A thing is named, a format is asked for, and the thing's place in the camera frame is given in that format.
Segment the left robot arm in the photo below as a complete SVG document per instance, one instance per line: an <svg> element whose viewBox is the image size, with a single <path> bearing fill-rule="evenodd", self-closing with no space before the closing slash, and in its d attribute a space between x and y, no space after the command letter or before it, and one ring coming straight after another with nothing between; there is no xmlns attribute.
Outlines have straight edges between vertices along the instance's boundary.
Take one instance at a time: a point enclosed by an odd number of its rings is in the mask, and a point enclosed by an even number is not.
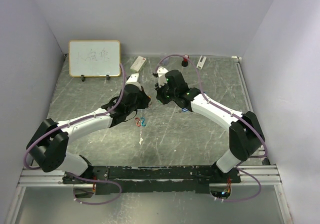
<svg viewBox="0 0 320 224"><path fill-rule="evenodd" d="M125 122L131 113L147 108L150 101L143 87L126 84L119 96L87 115L60 122L46 119L26 150L43 172L62 170L74 174L81 183L88 183L94 176L94 167L83 155L69 153L67 146L93 132Z"/></svg>

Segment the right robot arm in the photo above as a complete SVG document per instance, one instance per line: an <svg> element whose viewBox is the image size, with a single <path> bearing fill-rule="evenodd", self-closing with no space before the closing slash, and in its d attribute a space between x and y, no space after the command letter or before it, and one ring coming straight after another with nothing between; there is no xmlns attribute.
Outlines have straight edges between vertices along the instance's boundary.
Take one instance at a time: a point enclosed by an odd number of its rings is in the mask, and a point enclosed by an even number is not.
<svg viewBox="0 0 320 224"><path fill-rule="evenodd" d="M198 88L189 88L178 70L159 68L155 76L157 100L162 104L175 102L180 108L200 114L215 122L229 133L229 148L214 164L213 179L222 183L229 172L241 162L247 161L265 143L264 134L252 111L241 113L228 108Z"/></svg>

